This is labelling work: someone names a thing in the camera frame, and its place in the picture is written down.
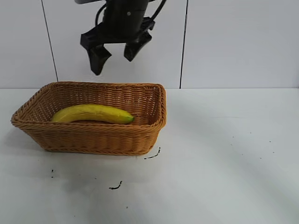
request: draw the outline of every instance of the woven basket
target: woven basket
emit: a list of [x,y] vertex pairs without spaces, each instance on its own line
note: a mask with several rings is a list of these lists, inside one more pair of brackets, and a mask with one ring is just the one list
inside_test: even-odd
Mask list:
[[[12,124],[51,152],[143,155],[166,124],[166,96],[159,84],[51,83],[12,116]],[[51,123],[72,105],[102,104],[130,112],[129,125],[98,121]]]

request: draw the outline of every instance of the cable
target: cable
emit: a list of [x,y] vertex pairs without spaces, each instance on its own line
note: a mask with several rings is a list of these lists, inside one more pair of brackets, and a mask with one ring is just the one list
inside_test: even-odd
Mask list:
[[96,14],[96,16],[95,16],[95,21],[94,21],[95,26],[98,25],[98,23],[99,23],[99,15],[100,15],[100,13],[104,10],[104,8],[106,8],[106,6],[107,6],[107,4],[103,5],[103,6],[98,10],[98,12],[97,12],[97,14]]
[[152,21],[155,20],[155,18],[158,16],[158,14],[160,13],[160,11],[163,8],[163,6],[165,5],[165,3],[166,3],[166,0],[162,0],[162,2],[160,3],[159,7],[157,8],[157,10],[155,11],[155,13],[150,18],[150,20],[152,20]]
[[[162,2],[160,3],[160,5],[158,6],[158,8],[156,9],[155,13],[152,15],[152,17],[150,17],[149,19],[149,24],[151,24],[155,18],[158,16],[158,14],[160,13],[160,11],[162,10],[163,6],[165,5],[166,0],[162,0]],[[148,27],[145,27],[144,29],[140,30],[136,36],[139,36],[141,33],[145,32],[148,29]]]

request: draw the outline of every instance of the banana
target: banana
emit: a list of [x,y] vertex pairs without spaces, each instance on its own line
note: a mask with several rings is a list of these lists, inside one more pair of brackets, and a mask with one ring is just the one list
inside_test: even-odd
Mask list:
[[54,114],[52,122],[73,122],[76,120],[98,120],[125,125],[134,117],[127,111],[104,105],[84,104],[66,107]]

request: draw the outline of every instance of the white table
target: white table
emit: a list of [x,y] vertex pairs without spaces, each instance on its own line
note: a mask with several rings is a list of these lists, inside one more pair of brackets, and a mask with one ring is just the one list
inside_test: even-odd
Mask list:
[[35,91],[0,90],[1,224],[298,223],[298,89],[168,90],[142,157],[43,151],[10,124]]

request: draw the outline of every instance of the black mark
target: black mark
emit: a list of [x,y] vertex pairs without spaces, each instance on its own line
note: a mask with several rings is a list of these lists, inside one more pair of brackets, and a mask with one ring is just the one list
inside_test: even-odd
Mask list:
[[154,158],[154,157],[158,156],[159,153],[160,153],[160,150],[161,150],[161,147],[159,147],[159,151],[158,151],[157,155],[151,156],[151,157],[149,157],[149,158],[144,158],[144,159],[147,160],[147,159],[151,159],[151,158]]
[[122,181],[120,182],[120,185],[118,185],[118,187],[116,187],[116,188],[109,188],[109,189],[116,190],[116,189],[120,188],[121,184],[122,184]]

